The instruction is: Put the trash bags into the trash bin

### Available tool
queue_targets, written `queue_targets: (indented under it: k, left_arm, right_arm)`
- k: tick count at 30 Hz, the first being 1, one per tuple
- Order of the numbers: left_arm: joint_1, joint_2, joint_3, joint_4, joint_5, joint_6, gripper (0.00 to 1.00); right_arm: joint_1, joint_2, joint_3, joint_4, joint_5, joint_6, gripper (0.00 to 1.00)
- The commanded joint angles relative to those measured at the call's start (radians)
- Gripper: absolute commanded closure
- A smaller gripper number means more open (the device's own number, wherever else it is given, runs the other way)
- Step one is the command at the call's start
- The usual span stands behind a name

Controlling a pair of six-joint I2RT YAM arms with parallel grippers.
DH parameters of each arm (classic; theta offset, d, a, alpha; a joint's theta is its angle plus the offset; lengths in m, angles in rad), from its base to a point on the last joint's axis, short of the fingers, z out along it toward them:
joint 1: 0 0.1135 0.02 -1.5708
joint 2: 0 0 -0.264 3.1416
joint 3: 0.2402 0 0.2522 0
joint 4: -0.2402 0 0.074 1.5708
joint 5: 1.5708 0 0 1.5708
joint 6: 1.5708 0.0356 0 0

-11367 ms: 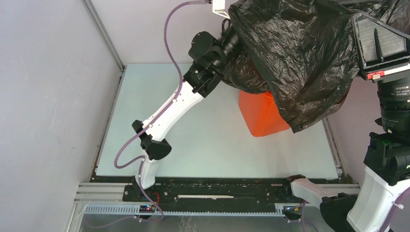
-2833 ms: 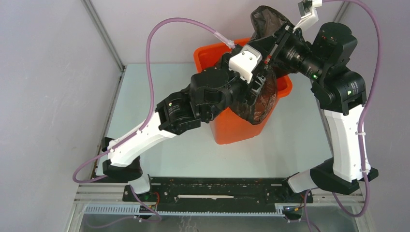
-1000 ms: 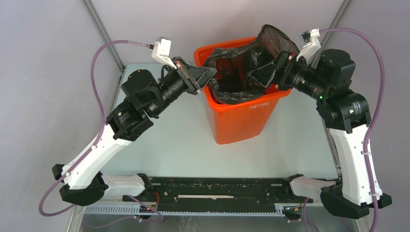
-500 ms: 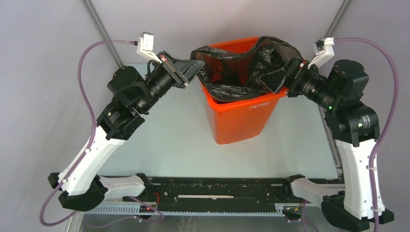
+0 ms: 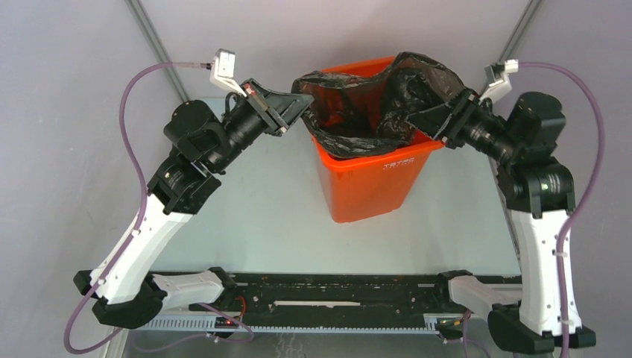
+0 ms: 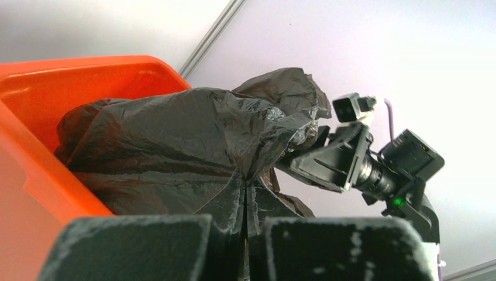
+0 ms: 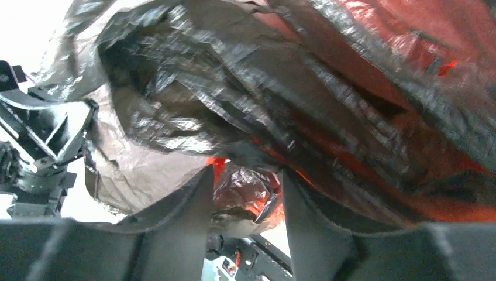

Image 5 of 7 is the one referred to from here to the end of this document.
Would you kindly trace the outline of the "orange plastic trash bin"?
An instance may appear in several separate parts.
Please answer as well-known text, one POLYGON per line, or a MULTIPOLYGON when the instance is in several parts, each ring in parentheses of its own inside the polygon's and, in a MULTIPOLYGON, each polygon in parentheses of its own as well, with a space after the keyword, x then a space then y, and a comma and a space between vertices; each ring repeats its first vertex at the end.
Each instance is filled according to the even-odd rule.
POLYGON ((315 138, 317 171, 330 216, 355 222, 401 207, 433 151, 443 147, 421 132, 404 148, 383 155, 339 160, 315 138))

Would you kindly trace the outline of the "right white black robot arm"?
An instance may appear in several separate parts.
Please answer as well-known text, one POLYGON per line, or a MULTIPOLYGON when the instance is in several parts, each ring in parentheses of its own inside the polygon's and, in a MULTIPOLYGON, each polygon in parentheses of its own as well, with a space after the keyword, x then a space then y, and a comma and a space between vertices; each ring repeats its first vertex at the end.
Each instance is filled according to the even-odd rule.
POLYGON ((577 212, 571 172, 554 157, 566 120, 561 103, 541 92, 523 93, 507 119, 490 101, 464 90, 445 104, 418 110, 409 122, 447 148, 469 145, 497 164, 520 254, 522 294, 504 295, 467 271, 440 275, 436 307, 462 306, 487 322, 497 347, 514 354, 590 348, 596 334, 578 314, 572 291, 569 231, 577 212))

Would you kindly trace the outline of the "black plastic trash bag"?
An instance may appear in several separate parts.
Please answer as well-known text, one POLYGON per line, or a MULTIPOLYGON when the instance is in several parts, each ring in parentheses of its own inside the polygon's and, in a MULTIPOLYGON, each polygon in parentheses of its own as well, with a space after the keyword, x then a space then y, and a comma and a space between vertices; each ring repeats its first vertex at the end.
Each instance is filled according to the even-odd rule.
POLYGON ((304 125, 326 153, 346 160, 410 145, 417 130, 409 116, 445 104, 465 88, 442 63, 403 51, 374 75, 313 71, 295 79, 291 91, 312 96, 301 116, 304 125))

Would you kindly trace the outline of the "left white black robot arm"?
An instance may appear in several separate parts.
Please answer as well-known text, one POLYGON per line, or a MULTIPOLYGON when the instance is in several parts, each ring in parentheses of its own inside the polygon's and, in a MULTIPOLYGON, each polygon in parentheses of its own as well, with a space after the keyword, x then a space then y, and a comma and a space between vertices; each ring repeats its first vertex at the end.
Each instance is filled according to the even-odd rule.
POLYGON ((210 305, 223 311, 233 306, 236 283, 222 268, 178 275, 158 274, 152 265, 220 187, 228 165, 261 135, 283 135, 313 100, 249 79, 241 92, 226 95, 221 116, 201 100, 174 110, 163 130, 171 150, 145 181, 133 223, 99 267, 75 275, 80 293, 94 300, 92 313, 99 323, 136 329, 173 308, 210 305))

